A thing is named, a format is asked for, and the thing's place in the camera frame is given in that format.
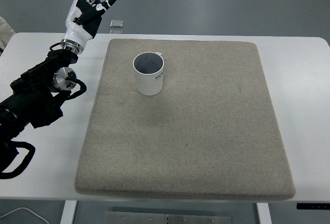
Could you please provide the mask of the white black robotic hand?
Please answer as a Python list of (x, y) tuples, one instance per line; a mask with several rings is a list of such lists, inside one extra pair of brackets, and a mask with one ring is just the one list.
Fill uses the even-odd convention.
[(88, 41), (95, 38), (102, 15), (117, 0), (73, 0), (65, 21), (66, 32), (61, 47), (74, 54), (81, 54)]

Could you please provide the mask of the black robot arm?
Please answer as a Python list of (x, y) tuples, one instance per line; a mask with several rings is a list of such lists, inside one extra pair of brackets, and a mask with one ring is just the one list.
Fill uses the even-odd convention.
[(86, 85), (69, 67), (77, 63), (82, 47), (68, 39), (58, 44), (60, 49), (51, 46), (45, 61), (10, 84), (13, 94), (1, 102), (1, 141), (17, 137), (28, 124), (50, 125), (62, 117), (65, 101), (86, 92)]

